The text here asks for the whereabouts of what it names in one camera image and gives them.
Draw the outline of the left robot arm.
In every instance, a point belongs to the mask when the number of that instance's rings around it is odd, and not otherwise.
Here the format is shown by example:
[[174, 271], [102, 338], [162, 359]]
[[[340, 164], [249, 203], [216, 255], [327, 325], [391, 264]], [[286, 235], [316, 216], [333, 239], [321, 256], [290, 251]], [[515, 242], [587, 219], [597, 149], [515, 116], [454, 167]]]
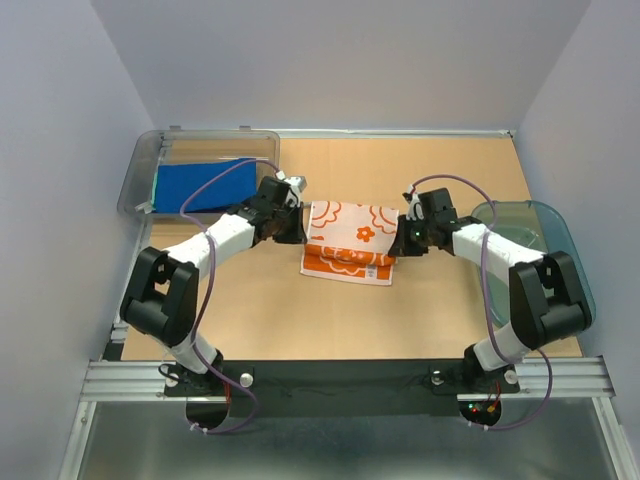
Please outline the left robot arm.
[[163, 345], [188, 371], [199, 393], [215, 392], [223, 371], [220, 352], [197, 332], [199, 285], [232, 256], [272, 239], [304, 244], [302, 193], [306, 179], [281, 171], [265, 177], [256, 194], [229, 208], [186, 241], [137, 256], [120, 306], [120, 318]]

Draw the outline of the orange white patterned towel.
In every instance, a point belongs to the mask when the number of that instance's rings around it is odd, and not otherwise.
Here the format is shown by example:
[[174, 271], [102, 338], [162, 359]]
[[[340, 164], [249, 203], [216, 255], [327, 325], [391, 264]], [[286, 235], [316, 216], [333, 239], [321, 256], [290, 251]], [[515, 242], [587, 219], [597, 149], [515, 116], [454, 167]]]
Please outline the orange white patterned towel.
[[394, 208], [313, 201], [300, 273], [347, 283], [390, 286], [399, 211]]

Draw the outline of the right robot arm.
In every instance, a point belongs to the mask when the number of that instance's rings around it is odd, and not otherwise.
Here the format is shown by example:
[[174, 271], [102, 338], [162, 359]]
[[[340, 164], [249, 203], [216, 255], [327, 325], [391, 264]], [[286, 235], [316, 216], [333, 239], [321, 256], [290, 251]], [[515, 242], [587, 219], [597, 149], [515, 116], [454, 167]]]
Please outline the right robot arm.
[[390, 256], [420, 257], [435, 247], [476, 264], [508, 290], [508, 322], [490, 327], [486, 339], [464, 352], [460, 378], [466, 387], [482, 390], [497, 370], [591, 327], [592, 311], [569, 253], [524, 247], [473, 216], [460, 217], [445, 188], [420, 194], [410, 190], [403, 197], [408, 211], [398, 217]]

